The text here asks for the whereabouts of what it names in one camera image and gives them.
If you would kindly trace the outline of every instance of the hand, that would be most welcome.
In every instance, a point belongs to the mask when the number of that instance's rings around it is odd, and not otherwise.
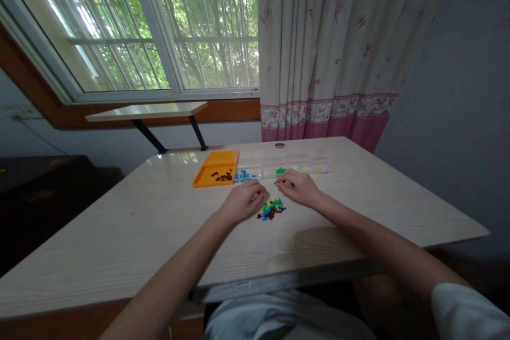
[[[287,197],[319,211],[327,195],[319,190],[312,177],[292,169],[276,180],[276,187]]]
[[[229,224],[237,223],[255,213],[265,200],[267,190],[257,180],[234,187],[217,211]]]

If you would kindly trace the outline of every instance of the table leg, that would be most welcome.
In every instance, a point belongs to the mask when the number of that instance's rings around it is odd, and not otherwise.
[[[195,120],[195,116],[189,116],[191,126],[193,126],[193,130],[195,130],[195,134],[197,135],[198,141],[200,142],[200,150],[205,151],[209,146],[206,146],[206,143],[203,141],[202,133],[200,133],[200,129],[198,128],[197,120]]]
[[[142,132],[143,135],[145,135],[145,138],[147,138],[152,145],[156,149],[158,149],[160,154],[166,153],[168,149],[165,149],[165,147],[161,144],[161,142],[158,141],[158,139],[154,136],[154,134],[151,133],[149,128],[145,126],[142,120],[131,120],[131,122]]]

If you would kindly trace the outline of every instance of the glass pane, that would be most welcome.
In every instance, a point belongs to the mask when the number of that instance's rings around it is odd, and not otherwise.
[[[139,0],[47,0],[97,86],[88,91],[169,89]]]
[[[163,0],[184,89],[258,86],[257,0]]]

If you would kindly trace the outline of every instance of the left hand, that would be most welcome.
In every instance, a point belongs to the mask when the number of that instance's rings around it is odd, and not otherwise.
[[[250,180],[234,187],[216,214],[230,224],[254,214],[267,196],[267,190],[257,180]]]

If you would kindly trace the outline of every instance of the electrical cord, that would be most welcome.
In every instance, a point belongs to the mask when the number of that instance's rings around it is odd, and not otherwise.
[[[30,126],[28,126],[27,124],[25,124],[25,121],[19,117],[16,117],[16,116],[11,116],[11,120],[13,121],[16,121],[16,122],[19,122],[21,125],[23,125],[26,129],[28,129],[29,131],[32,132],[32,134],[36,135],[37,137],[39,137],[40,139],[42,139],[42,141],[47,144],[48,146],[52,147],[53,149],[57,150],[59,153],[63,154],[63,155],[69,155],[67,154],[64,150],[56,147],[54,144],[52,144],[51,142],[49,142],[46,138],[44,138],[42,135],[40,135],[38,132],[36,132],[34,129],[32,129]]]

